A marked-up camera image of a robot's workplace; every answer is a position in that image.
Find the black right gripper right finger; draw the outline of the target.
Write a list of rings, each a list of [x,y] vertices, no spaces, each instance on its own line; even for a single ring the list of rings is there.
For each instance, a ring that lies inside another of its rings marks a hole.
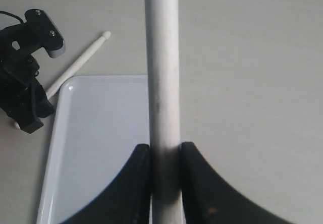
[[[186,223],[287,223],[229,185],[192,142],[181,144],[180,185]]]

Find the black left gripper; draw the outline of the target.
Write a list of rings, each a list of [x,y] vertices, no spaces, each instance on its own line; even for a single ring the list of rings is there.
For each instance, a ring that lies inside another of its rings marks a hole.
[[[39,118],[55,112],[43,86],[36,77],[39,64],[32,53],[40,43],[26,23],[1,30],[1,99],[5,112],[26,133],[32,134],[41,127]]]

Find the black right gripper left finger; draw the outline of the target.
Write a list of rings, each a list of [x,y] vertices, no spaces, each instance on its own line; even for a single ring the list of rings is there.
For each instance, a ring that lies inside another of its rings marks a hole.
[[[113,181],[63,223],[149,223],[150,148],[138,144]]]

